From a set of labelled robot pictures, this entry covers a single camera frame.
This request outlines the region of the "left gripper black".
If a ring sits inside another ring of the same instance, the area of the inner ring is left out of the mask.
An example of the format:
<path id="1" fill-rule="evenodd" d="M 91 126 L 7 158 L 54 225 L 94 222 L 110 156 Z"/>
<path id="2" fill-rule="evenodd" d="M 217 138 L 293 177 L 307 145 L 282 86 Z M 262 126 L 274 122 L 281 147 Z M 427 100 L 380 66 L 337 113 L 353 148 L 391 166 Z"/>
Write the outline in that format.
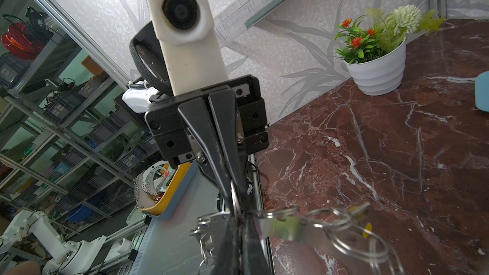
<path id="1" fill-rule="evenodd" d="M 258 78 L 242 76 L 158 99 L 145 120 L 165 160 L 181 164 L 193 155 L 233 214 L 248 207 L 247 155 L 269 146 Z"/>

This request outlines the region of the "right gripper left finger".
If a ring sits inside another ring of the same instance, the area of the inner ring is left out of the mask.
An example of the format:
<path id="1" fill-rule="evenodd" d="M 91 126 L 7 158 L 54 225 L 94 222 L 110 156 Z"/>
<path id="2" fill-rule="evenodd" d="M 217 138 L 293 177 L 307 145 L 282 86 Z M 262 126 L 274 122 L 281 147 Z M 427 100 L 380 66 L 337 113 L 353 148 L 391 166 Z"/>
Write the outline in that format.
<path id="1" fill-rule="evenodd" d="M 241 219 L 231 215 L 211 273 L 216 275 L 241 274 L 241 246 Z"/>

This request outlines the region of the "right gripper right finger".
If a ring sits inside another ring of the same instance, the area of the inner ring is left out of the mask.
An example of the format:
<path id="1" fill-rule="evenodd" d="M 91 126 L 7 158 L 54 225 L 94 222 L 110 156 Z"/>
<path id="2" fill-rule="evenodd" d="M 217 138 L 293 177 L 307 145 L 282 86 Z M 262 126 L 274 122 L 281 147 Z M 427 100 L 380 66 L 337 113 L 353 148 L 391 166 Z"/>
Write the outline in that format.
<path id="1" fill-rule="evenodd" d="M 271 274 L 255 222 L 245 215 L 242 228 L 242 274 Z"/>

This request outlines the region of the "large metal key ring plate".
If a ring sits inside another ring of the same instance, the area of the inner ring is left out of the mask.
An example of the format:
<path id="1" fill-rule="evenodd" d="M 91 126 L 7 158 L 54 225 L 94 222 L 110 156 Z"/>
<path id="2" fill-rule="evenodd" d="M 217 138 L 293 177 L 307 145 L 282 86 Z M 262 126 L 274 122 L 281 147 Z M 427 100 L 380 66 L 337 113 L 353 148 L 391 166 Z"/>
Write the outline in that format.
<path id="1" fill-rule="evenodd" d="M 348 210 L 326 207 L 300 216 L 297 207 L 269 211 L 250 211 L 237 216 L 241 219 L 241 238 L 245 215 L 251 215 L 260 237 L 276 238 L 306 245 L 328 254 L 344 266 L 349 274 L 403 274 L 404 268 L 392 245 L 371 232 L 364 239 L 354 229 L 354 220 Z M 212 272 L 227 222 L 232 215 L 221 211 L 201 216 L 191 236 L 200 246 L 200 269 Z"/>

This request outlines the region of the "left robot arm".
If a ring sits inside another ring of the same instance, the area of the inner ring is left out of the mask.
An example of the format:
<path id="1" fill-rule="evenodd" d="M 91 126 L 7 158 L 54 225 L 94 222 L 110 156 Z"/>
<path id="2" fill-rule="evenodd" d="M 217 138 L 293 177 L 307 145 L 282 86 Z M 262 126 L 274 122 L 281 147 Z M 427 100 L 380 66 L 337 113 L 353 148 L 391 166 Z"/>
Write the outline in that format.
<path id="1" fill-rule="evenodd" d="M 152 23 L 130 41 L 129 52 L 141 78 L 128 87 L 152 91 L 147 106 L 136 110 L 126 102 L 126 112 L 145 122 L 164 160 L 196 160 L 228 204 L 248 210 L 247 158 L 269 145 L 258 78 L 242 76 L 175 96 Z"/>

